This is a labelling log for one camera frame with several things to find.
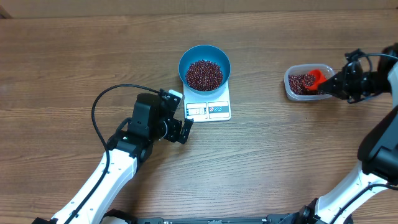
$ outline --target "wooden tabletop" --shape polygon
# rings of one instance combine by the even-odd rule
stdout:
[[[118,83],[182,91],[178,61],[198,44],[231,60],[232,120],[194,124],[186,145],[157,142],[111,208],[163,218],[296,212],[353,168],[391,96],[294,103],[285,71],[304,63],[338,71],[344,53],[380,52],[397,30],[396,10],[0,20],[0,223],[59,211],[103,153],[90,118],[96,96]],[[140,92],[101,99],[106,139]],[[390,190],[376,195],[356,223],[396,223],[397,199]]]

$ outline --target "red spoon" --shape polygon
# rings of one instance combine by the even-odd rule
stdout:
[[[305,88],[309,90],[318,90],[318,85],[327,81],[325,76],[322,74],[321,70],[314,69],[308,73],[309,75],[313,75],[315,77],[315,81],[312,85],[307,86],[303,80],[303,85]]]

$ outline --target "plastic container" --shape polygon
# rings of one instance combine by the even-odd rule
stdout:
[[[310,101],[310,100],[324,100],[330,98],[331,95],[323,94],[323,95],[313,95],[313,96],[302,96],[295,94],[290,89],[289,84],[289,75],[301,75],[307,74],[311,70],[319,69],[324,74],[324,76],[329,79],[333,75],[335,75],[335,71],[325,64],[305,64],[305,65],[294,65],[290,67],[285,73],[285,90],[287,98],[292,101]]]
[[[221,72],[223,72],[223,81],[217,89],[211,91],[199,91],[194,90],[188,85],[185,79],[188,68],[191,63],[197,62],[199,60],[209,60],[221,67]],[[221,49],[212,45],[197,45],[187,50],[182,55],[178,65],[178,72],[180,74],[181,81],[185,86],[188,87],[189,90],[201,95],[210,95],[224,89],[224,84],[228,81],[229,76],[231,75],[231,62],[229,61],[228,56]]]

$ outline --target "blue bowl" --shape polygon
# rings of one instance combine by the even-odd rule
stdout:
[[[223,72],[223,81],[221,82],[221,85],[217,89],[211,91],[199,91],[199,90],[194,90],[188,85],[185,78],[188,68],[192,63],[195,63],[199,60],[209,60],[221,67],[221,71]],[[229,76],[231,75],[231,62],[229,62],[229,59],[226,56],[226,54],[219,48],[211,45],[197,45],[187,50],[184,53],[184,55],[180,59],[180,64],[178,65],[178,72],[180,74],[181,81],[192,92],[201,95],[210,95],[216,93],[228,81]]]

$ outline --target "bowl of beans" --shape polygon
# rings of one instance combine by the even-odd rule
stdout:
[[[180,59],[181,81],[194,93],[210,95],[220,90],[231,75],[228,56],[212,45],[198,45]]]
[[[312,85],[315,81],[315,77],[308,74],[314,69],[319,69],[327,79],[335,75],[333,69],[324,64],[305,64],[290,67],[286,71],[284,78],[288,99],[293,101],[309,101],[323,100],[331,97],[329,94],[324,94],[318,90],[308,90],[304,87],[303,82],[308,86]]]

